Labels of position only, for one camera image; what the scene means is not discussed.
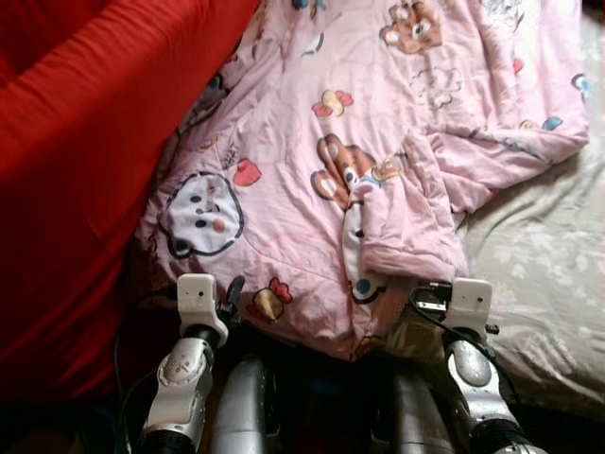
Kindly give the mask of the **beige floral bed sheet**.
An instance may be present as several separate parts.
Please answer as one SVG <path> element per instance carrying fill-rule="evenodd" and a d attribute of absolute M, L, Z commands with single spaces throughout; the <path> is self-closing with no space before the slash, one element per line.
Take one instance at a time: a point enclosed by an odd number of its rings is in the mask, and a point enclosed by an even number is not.
<path fill-rule="evenodd" d="M 580 0 L 424 0 L 406 167 L 435 187 L 459 275 L 493 285 L 523 401 L 605 418 L 605 27 Z"/>

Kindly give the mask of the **silver right robot leg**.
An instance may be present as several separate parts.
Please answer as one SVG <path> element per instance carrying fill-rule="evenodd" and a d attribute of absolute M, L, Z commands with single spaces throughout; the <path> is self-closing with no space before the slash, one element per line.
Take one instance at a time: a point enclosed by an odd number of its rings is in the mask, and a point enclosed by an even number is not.
<path fill-rule="evenodd" d="M 388 454 L 457 454 L 432 386 L 422 376 L 396 369 L 389 387 Z"/>

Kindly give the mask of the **pink cartoon print quilt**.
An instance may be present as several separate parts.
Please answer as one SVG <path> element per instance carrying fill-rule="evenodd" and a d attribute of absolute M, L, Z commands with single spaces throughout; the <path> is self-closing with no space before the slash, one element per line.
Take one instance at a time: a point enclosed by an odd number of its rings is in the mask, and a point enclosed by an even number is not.
<path fill-rule="evenodd" d="M 457 228 L 586 146 L 580 0 L 261 0 L 170 139 L 137 291 L 245 286 L 254 327 L 345 360 L 406 282 L 470 272 Z"/>

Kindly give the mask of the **red folded futon cushion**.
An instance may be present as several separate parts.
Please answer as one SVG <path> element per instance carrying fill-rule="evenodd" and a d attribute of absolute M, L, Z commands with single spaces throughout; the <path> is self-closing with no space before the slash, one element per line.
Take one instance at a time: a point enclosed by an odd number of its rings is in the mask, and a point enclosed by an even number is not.
<path fill-rule="evenodd" d="M 0 0 L 0 406 L 104 396 L 165 140 L 260 0 Z"/>

